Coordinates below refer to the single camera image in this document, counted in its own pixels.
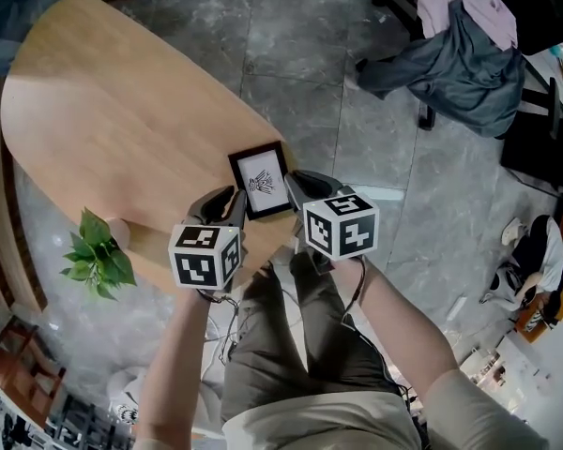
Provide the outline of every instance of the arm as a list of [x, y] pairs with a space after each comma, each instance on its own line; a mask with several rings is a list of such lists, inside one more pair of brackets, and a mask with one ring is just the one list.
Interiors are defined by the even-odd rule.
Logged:
[[[392, 362], [413, 385], [428, 417], [434, 448], [546, 450], [548, 444], [459, 370], [440, 330], [370, 263], [360, 306]], [[356, 287], [358, 262], [335, 263]]]
[[532, 287], [535, 287], [536, 285], [538, 285], [541, 280], [542, 280], [542, 273], [541, 272], [533, 273], [532, 275], [530, 275], [528, 278], [525, 279], [524, 286], [517, 293], [517, 295], [515, 295], [515, 299], [519, 302], [520, 305], [524, 301], [525, 293], [529, 289], [531, 289]]
[[146, 374], [138, 440], [190, 450], [210, 303], [198, 292], [180, 292], [175, 311]]
[[[356, 288], [360, 263], [345, 260], [335, 267], [341, 279]], [[359, 303], [390, 359], [422, 400], [439, 377], [459, 368], [438, 327], [368, 262]]]

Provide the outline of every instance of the clothing pile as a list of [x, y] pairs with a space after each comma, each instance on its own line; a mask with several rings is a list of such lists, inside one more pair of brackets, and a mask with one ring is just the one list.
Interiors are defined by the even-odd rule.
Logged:
[[[517, 299], [525, 281], [540, 273], [536, 285]], [[563, 287], [563, 239], [555, 220], [541, 215], [534, 220], [529, 233], [517, 242], [508, 261], [496, 270], [482, 303], [492, 302], [508, 311], [526, 307], [539, 293], [558, 293]]]
[[505, 133], [525, 80], [515, 17], [501, 0], [418, 0], [418, 16], [425, 39], [391, 61], [368, 62], [359, 86], [384, 99], [406, 85], [482, 137]]

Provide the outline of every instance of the gray jacket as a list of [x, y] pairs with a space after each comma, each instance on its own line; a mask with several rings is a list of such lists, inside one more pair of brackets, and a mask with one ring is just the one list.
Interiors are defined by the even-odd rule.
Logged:
[[449, 17], [447, 31], [412, 42], [391, 62], [369, 62], [358, 85], [381, 99], [406, 85], [434, 110], [482, 137], [502, 135], [521, 101], [525, 60], [516, 49], [498, 49], [461, 0], [450, 2]]

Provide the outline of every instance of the white cube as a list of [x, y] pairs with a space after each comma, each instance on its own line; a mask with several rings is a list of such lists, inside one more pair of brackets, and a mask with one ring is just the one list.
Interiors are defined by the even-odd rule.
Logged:
[[240, 229], [175, 225], [169, 258], [177, 287], [223, 290], [240, 266]]
[[350, 194], [303, 206], [307, 244], [338, 261], [377, 249], [379, 208], [365, 195]]

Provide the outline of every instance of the wooden chair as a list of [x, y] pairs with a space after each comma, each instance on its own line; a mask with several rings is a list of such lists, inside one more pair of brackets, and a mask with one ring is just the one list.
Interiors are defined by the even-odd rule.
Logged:
[[46, 357], [37, 330], [12, 317], [0, 333], [0, 397], [10, 400], [21, 417], [44, 428], [66, 370]]

